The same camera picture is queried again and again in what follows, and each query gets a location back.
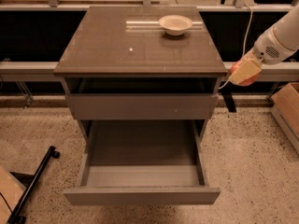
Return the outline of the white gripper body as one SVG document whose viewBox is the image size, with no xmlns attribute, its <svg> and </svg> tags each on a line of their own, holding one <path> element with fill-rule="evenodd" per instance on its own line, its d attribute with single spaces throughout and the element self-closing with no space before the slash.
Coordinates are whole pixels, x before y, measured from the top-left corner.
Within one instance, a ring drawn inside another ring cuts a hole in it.
<svg viewBox="0 0 299 224">
<path fill-rule="evenodd" d="M 294 54 L 292 30 L 270 27 L 255 41 L 253 54 L 265 64 L 283 62 Z"/>
</svg>

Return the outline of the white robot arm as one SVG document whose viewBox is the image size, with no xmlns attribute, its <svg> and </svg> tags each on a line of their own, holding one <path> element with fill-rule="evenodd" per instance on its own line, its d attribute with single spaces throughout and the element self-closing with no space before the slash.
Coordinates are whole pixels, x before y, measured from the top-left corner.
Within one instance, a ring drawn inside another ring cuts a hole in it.
<svg viewBox="0 0 299 224">
<path fill-rule="evenodd" d="M 264 31 L 253 47 L 231 68 L 229 81 L 248 86 L 262 72 L 264 64 L 278 64 L 299 50 L 299 6 Z"/>
</svg>

